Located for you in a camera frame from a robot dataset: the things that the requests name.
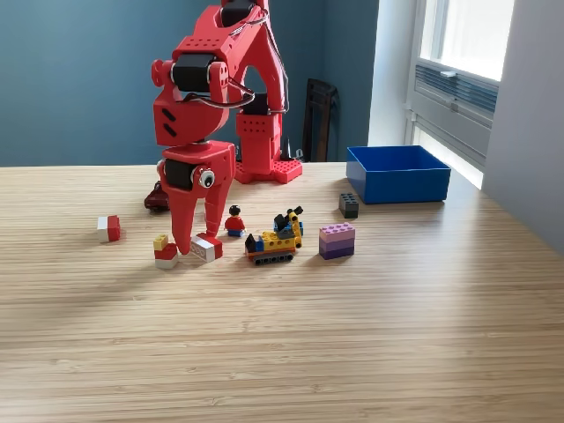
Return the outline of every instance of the white lego brick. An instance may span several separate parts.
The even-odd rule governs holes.
[[[215,260],[215,247],[213,244],[203,240],[199,236],[193,236],[190,243],[190,251],[196,256],[200,257],[206,263],[211,263]]]
[[[108,237],[108,216],[98,218],[98,229],[96,230],[98,241],[109,242]]]
[[[174,256],[172,260],[155,260],[155,267],[163,271],[170,271],[178,264],[178,255]]]

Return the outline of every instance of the yellow lego brick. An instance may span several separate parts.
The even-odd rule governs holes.
[[[292,249],[295,247],[293,239],[280,240],[275,232],[263,232],[264,251],[275,249]]]
[[[161,234],[155,241],[152,242],[152,246],[155,251],[162,251],[168,244],[168,235]]]

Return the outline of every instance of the blue plastic bin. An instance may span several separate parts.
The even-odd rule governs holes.
[[[349,147],[346,177],[366,204],[443,201],[450,167],[419,145]]]

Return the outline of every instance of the window blind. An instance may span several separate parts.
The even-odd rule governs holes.
[[[457,100],[466,101],[492,113],[495,111],[498,94],[498,87],[495,85],[458,74],[445,77],[439,70],[420,64],[415,67],[415,78]]]

